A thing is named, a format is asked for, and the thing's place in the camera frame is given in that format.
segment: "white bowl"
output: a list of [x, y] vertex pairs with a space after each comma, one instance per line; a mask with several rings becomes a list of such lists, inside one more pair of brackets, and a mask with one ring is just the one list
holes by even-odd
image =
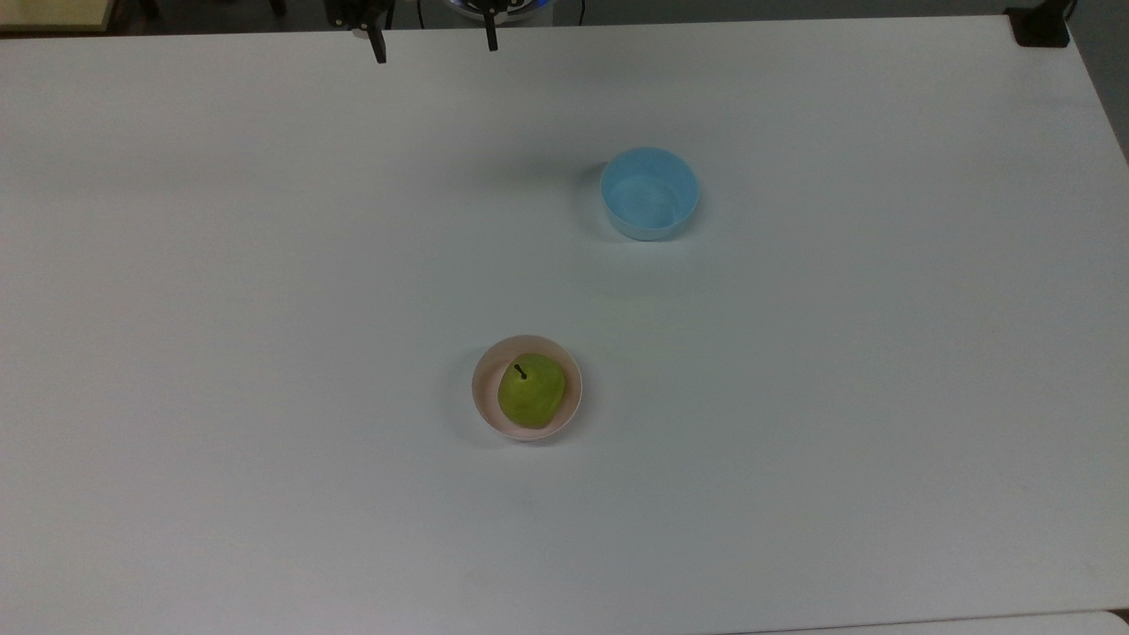
[[[498, 385], [501, 383], [502, 374], [517, 356], [526, 353], [544, 355], [560, 364], [564, 371], [564, 397], [561, 399], [561, 405], [549, 425], [537, 429], [523, 428], [510, 421], [498, 405]], [[471, 394], [474, 397], [479, 415], [482, 415], [493, 429], [518, 441], [536, 441], [563, 428], [580, 406], [583, 390], [580, 368], [577, 367], [572, 356], [559, 343], [537, 336], [515, 336], [491, 346], [479, 359], [478, 366], [474, 367], [474, 376], [471, 379]]]

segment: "pear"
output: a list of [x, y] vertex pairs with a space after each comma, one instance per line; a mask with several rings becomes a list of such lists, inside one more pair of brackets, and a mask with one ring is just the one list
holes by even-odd
[[514, 359], [498, 385], [502, 414], [523, 428], [549, 425], [564, 397], [564, 371], [560, 364], [537, 353]]

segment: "bowl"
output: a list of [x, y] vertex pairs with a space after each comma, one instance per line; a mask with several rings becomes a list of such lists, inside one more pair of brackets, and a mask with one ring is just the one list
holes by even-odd
[[637, 241], [663, 241], [686, 224], [698, 206], [698, 177], [677, 155], [633, 148], [613, 158], [599, 177], [607, 218]]
[[[540, 353], [560, 364], [564, 371], [564, 397], [561, 399], [561, 405], [549, 424], [537, 429], [524, 428], [510, 421], [498, 406], [498, 385], [501, 383], [502, 374], [510, 362], [526, 353]], [[478, 408], [479, 415], [482, 415], [493, 429], [518, 441], [536, 441], [563, 428], [580, 406], [583, 390], [580, 368], [572, 356], [559, 343], [539, 336], [515, 336], [491, 346], [479, 359], [471, 377], [471, 394], [474, 397], [474, 407]]]

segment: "black clamp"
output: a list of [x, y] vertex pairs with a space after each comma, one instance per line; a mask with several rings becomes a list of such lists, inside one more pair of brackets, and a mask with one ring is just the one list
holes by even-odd
[[1065, 49], [1070, 43], [1066, 28], [1067, 6], [1077, 0], [1045, 0], [1034, 9], [1010, 8], [1004, 14], [1012, 20], [1012, 33], [1019, 46]]
[[376, 55], [377, 63], [388, 61], [388, 50], [384, 44], [384, 34], [380, 33], [380, 14], [387, 14], [386, 25], [392, 25], [392, 10], [395, 8], [395, 0], [324, 0], [325, 17], [330, 24], [344, 28], [359, 28], [368, 33], [368, 41], [373, 45], [373, 54]]

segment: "floor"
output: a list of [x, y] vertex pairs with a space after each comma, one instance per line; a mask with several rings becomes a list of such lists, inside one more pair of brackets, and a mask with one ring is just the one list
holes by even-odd
[[[420, 0], [428, 28], [466, 26], [441, 6]], [[584, 24], [647, 24], [777, 20], [937, 15], [999, 15], [1008, 6], [1035, 0], [584, 0]], [[146, 20], [137, 0], [117, 0], [113, 35], [325, 31], [322, 0], [287, 0], [278, 17], [269, 0], [156, 0], [161, 17]], [[393, 28], [419, 28], [413, 2], [400, 0]], [[557, 0], [555, 24], [575, 24], [581, 0]], [[1129, 158], [1129, 0], [1079, 0], [1070, 29], [1102, 99], [1110, 123]]]

